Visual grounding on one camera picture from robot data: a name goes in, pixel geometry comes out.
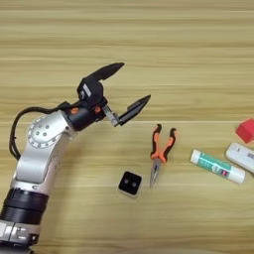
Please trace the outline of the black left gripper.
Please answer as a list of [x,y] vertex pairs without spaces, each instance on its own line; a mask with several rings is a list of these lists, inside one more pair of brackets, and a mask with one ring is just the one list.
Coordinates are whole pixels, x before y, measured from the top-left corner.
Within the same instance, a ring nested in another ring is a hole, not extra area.
[[[124,66],[124,63],[111,63],[96,70],[89,77],[95,81],[105,80],[115,74],[122,66]],[[117,124],[122,126],[136,117],[146,106],[150,98],[151,95],[146,95],[129,105],[127,111],[118,117]],[[85,101],[77,101],[65,114],[72,128],[79,132],[92,123],[101,121],[105,117],[102,107],[106,105],[107,100],[105,97],[92,106],[89,106]]]

